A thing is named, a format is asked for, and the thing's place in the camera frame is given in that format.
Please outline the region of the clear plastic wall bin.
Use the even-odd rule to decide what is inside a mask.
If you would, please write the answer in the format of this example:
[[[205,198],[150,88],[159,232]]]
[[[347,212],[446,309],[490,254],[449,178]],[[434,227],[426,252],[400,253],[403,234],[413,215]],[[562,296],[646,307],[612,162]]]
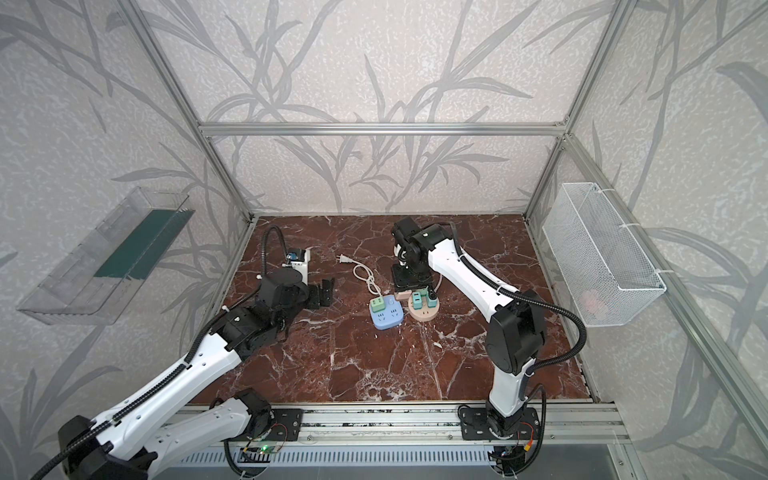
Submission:
[[[46,325],[114,324],[194,213],[186,193],[134,188],[17,310]]]

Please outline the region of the blue square power strip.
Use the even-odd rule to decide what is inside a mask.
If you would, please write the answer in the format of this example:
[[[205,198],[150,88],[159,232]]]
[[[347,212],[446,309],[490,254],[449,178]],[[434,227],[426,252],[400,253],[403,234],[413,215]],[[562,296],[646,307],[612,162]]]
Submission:
[[[369,309],[371,320],[377,330],[387,330],[397,327],[404,319],[402,305],[395,299],[395,296],[386,295],[383,297],[386,301],[386,309],[384,311],[372,314]]]

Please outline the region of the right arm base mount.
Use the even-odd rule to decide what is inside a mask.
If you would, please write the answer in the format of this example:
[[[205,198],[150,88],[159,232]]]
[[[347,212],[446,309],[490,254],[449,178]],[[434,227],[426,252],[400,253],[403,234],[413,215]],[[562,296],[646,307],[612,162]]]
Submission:
[[[499,414],[493,407],[471,407],[461,404],[457,408],[463,440],[535,440],[541,420],[535,408],[524,405],[509,417]]]

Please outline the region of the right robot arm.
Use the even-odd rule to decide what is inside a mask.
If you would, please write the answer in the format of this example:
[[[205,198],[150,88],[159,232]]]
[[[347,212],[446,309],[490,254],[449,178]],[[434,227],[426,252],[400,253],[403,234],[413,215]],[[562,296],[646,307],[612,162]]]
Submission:
[[[574,358],[585,347],[584,321],[575,313],[544,301],[535,291],[522,292],[492,274],[461,246],[453,222],[420,227],[406,217],[394,224],[391,234],[397,258],[394,275],[404,275],[409,287],[415,290],[431,286],[432,275],[439,274],[485,318],[486,354],[494,367],[486,412],[494,434],[508,437],[508,430],[519,421],[526,407],[528,380],[543,368]],[[578,339],[566,353],[541,359],[539,353],[547,341],[547,312],[572,322]]]

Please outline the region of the teal green cube charger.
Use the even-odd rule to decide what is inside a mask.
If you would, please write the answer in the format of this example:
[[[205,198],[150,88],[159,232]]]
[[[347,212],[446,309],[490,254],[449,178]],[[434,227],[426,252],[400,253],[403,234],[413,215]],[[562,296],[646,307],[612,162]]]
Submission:
[[[423,308],[423,298],[420,291],[413,291],[411,294],[411,303],[415,310]]]

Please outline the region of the pink cube charger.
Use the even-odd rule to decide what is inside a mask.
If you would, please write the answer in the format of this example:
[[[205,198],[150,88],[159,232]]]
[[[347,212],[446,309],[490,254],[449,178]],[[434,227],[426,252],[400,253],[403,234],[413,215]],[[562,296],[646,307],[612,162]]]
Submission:
[[[411,290],[406,290],[406,291],[396,292],[394,296],[398,302],[403,302],[403,301],[407,302],[411,294],[412,294]]]

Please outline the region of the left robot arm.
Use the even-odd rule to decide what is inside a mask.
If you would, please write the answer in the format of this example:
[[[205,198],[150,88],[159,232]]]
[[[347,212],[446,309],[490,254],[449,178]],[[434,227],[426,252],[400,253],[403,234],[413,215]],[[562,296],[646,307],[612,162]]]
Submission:
[[[62,467],[70,479],[150,479],[214,442],[269,433],[272,407],[251,388],[193,418],[166,423],[219,377],[287,334],[300,312],[331,306],[334,287],[333,279],[308,284],[291,267],[263,275],[254,291],[211,318],[161,375],[96,417],[76,416],[63,425],[60,452],[34,478]]]

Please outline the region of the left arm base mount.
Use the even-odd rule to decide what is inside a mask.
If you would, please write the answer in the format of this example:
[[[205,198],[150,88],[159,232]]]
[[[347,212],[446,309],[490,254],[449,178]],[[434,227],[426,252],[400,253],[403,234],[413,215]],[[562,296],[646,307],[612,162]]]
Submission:
[[[277,408],[257,413],[245,430],[230,441],[295,442],[298,440],[304,411],[299,408]]]

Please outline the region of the pink round power strip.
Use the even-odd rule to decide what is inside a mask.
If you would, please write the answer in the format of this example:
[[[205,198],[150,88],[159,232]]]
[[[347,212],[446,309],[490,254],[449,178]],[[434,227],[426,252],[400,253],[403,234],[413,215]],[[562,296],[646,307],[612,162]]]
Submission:
[[[421,307],[418,308],[419,303],[414,302],[413,295],[411,295],[408,299],[408,313],[410,317],[418,322],[429,322],[433,320],[438,315],[440,310],[439,300],[430,300],[428,296],[421,296]]]

